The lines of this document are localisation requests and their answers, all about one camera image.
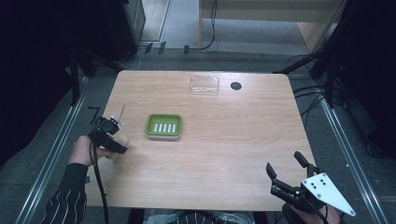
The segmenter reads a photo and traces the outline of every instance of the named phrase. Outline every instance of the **wooden table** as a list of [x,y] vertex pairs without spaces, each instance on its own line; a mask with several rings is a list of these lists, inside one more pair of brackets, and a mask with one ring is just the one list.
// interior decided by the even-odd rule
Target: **wooden table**
[[[211,18],[213,3],[214,0],[199,0],[200,44],[202,19]],[[323,45],[326,34],[339,21],[346,3],[347,0],[221,0],[218,1],[216,18],[296,21],[308,50],[313,52]]]
[[[193,95],[192,76],[219,78],[219,95]],[[232,82],[242,89],[234,91]],[[300,186],[306,171],[293,158],[314,161],[289,80],[280,74],[122,71],[104,116],[118,116],[131,143],[116,160],[100,160],[109,206],[279,211],[265,171]],[[179,114],[177,141],[145,134],[150,114]],[[92,168],[88,205],[102,205]]]

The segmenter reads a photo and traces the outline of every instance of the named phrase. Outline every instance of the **black circular hole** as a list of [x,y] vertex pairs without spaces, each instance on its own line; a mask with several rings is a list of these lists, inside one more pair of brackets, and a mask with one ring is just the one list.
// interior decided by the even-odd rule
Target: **black circular hole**
[[239,82],[233,82],[231,83],[231,89],[235,90],[235,91],[239,91],[241,90],[242,85]]

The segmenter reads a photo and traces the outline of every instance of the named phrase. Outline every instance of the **person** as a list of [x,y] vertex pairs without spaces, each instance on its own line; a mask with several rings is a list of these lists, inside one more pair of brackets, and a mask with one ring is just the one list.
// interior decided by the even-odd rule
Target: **person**
[[[125,140],[120,142],[122,145],[127,145]],[[58,190],[51,196],[47,202],[45,214],[41,220],[41,224],[47,223],[79,223],[84,219],[87,196],[85,193],[85,180],[88,168],[92,166],[90,155],[91,139],[88,136],[80,136],[74,143],[69,162],[64,171],[64,176]],[[102,157],[112,158],[114,153],[108,150],[96,149],[98,160]],[[329,224],[336,224],[340,222],[340,217],[336,211],[328,206],[328,221]],[[306,224],[321,224],[323,221],[316,214],[307,214],[294,207],[291,207]],[[179,211],[172,214],[172,219],[167,219],[166,223],[212,223],[213,216],[216,212],[203,211]],[[217,223],[239,224],[238,218],[234,221],[215,220]]]

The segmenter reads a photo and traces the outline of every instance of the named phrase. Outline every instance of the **metal rail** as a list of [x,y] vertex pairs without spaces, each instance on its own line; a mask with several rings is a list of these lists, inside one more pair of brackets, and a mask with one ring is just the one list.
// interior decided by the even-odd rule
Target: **metal rail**
[[17,221],[15,222],[16,224],[30,223],[30,221],[32,220],[38,202],[40,202],[44,189],[46,188],[50,180],[50,176],[62,152],[64,143],[70,133],[71,128],[73,127],[78,112],[81,109],[81,105],[84,101],[85,94],[89,85],[90,79],[84,77],[81,82],[81,95],[76,104],[70,107],[67,117],[64,120],[64,124],[62,125],[61,130],[58,132],[55,142],[53,143],[52,148],[49,151],[49,155],[46,158],[41,168],[41,171],[38,174],[38,177],[29,192],[29,195],[26,199],[25,204],[23,205]]

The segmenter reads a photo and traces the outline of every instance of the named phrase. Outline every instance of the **green tray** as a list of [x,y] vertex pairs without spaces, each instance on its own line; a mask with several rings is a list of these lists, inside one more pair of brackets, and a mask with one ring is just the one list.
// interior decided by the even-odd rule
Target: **green tray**
[[146,134],[152,139],[178,139],[181,136],[180,115],[152,114],[148,117]]

